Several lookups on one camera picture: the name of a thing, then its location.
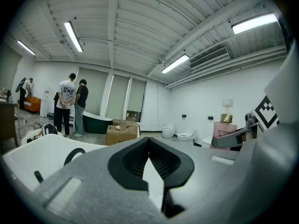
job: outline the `dark pants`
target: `dark pants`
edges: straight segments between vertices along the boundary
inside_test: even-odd
[[[64,131],[65,135],[70,134],[70,110],[69,109],[57,109],[57,131],[61,132],[62,117],[64,118]]]
[[[54,118],[53,118],[53,120],[54,120],[55,127],[57,127],[57,107],[56,107],[57,102],[58,102],[58,100],[54,100]]]
[[[19,101],[20,109],[24,109],[25,94],[26,94],[26,91],[21,87],[20,88],[20,101]]]

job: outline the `cardboard box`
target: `cardboard box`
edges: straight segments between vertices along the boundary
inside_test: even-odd
[[[113,145],[123,141],[134,140],[139,138],[139,125],[135,121],[125,121],[114,119],[113,125],[108,126],[106,133],[106,145]]]

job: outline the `orange sofa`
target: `orange sofa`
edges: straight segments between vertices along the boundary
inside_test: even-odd
[[[31,112],[40,112],[41,110],[41,99],[28,95],[24,102],[25,110]]]

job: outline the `window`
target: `window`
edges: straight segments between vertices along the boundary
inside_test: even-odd
[[[109,93],[106,117],[123,119],[130,78],[114,75]]]
[[[126,120],[134,120],[136,122],[140,122],[144,91],[145,82],[133,79],[129,95]]]
[[[80,80],[85,79],[87,82],[88,97],[86,100],[85,111],[95,115],[100,115],[101,103],[107,77],[108,73],[105,72],[82,68],[79,69],[75,86],[77,91]]]

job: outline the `fluorescent ceiling light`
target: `fluorescent ceiling light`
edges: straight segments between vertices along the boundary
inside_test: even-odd
[[[232,29],[235,34],[239,34],[241,32],[247,31],[252,28],[256,28],[268,23],[276,22],[277,18],[274,14],[267,14],[262,15],[256,18],[251,18],[246,21],[241,21],[235,25],[232,26]]]
[[[78,41],[78,38],[75,34],[75,31],[73,29],[73,26],[71,25],[71,22],[70,21],[67,21],[64,23],[65,25],[65,28],[67,30],[67,32],[69,33],[70,37],[71,37],[71,40],[73,41],[75,47],[77,48],[78,52],[83,52],[83,49]]]
[[[162,73],[166,74],[168,71],[172,70],[173,68],[176,68],[178,65],[181,63],[185,62],[186,60],[189,60],[189,56],[187,55],[182,55],[178,60],[175,62],[171,63],[169,66],[167,66]]]
[[[22,43],[20,40],[18,40],[18,43],[25,48],[27,51],[29,51],[32,55],[36,55],[28,46],[26,46],[24,43]]]

